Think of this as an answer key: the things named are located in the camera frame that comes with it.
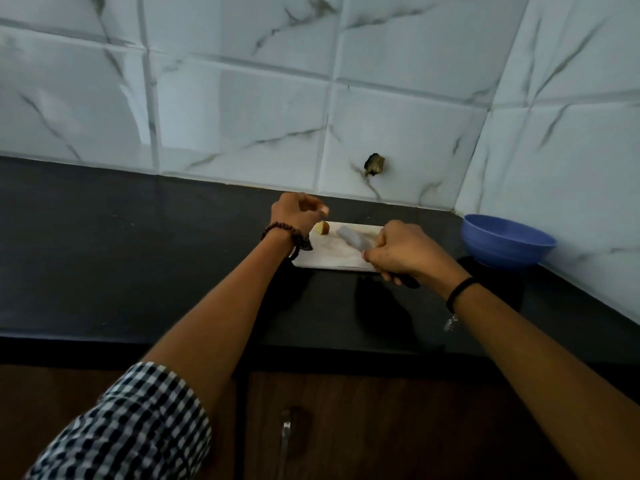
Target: black and white gingham sleeve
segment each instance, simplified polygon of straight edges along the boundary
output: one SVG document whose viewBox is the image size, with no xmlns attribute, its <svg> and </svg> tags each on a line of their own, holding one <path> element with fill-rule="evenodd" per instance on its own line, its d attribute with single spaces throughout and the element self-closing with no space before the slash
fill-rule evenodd
<svg viewBox="0 0 640 480">
<path fill-rule="evenodd" d="M 210 443 L 209 420 L 189 386 L 162 365 L 137 363 L 53 440 L 26 478 L 189 479 Z"/>
</svg>

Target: cabinet handle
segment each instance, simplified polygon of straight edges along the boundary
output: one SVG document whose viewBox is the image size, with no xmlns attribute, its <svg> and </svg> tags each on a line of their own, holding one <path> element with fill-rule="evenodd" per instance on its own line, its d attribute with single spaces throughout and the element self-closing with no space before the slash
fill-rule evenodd
<svg viewBox="0 0 640 480">
<path fill-rule="evenodd" d="M 282 429 L 280 430 L 280 455 L 278 457 L 278 473 L 276 480 L 284 480 L 287 457 L 289 455 L 289 441 L 291 439 L 291 410 L 282 412 Z"/>
</svg>

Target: plastic bowl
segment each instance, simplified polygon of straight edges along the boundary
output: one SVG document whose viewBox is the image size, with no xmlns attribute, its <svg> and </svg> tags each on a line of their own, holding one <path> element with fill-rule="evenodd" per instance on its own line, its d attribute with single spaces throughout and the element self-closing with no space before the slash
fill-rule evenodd
<svg viewBox="0 0 640 480">
<path fill-rule="evenodd" d="M 555 238 L 546 232 L 482 214 L 464 218 L 462 240 L 476 261 L 508 270 L 539 263 L 557 245 Z"/>
</svg>

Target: white cutting board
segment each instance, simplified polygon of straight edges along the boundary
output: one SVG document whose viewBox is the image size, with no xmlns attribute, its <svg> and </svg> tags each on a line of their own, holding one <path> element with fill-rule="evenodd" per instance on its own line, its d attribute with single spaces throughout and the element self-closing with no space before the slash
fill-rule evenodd
<svg viewBox="0 0 640 480">
<path fill-rule="evenodd" d="M 329 222 L 329 234 L 320 235 L 315 231 L 309 234 L 313 251 L 300 251 L 293 264 L 298 267 L 314 267 L 317 269 L 340 269 L 342 271 L 372 271 L 372 265 L 362 259 L 360 251 L 348 245 L 335 232 L 342 226 L 366 234 L 373 245 L 380 233 L 381 226 L 367 226 L 364 224 L 347 224 L 344 222 Z"/>
</svg>

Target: wall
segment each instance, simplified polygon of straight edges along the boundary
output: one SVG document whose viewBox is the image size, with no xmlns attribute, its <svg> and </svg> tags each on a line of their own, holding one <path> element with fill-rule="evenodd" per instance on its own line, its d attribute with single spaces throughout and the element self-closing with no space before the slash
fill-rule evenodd
<svg viewBox="0 0 640 480">
<path fill-rule="evenodd" d="M 0 153 L 452 209 L 526 3 L 0 0 Z"/>
<path fill-rule="evenodd" d="M 640 0 L 531 0 L 456 210 L 553 234 L 549 268 L 640 322 Z"/>
</svg>

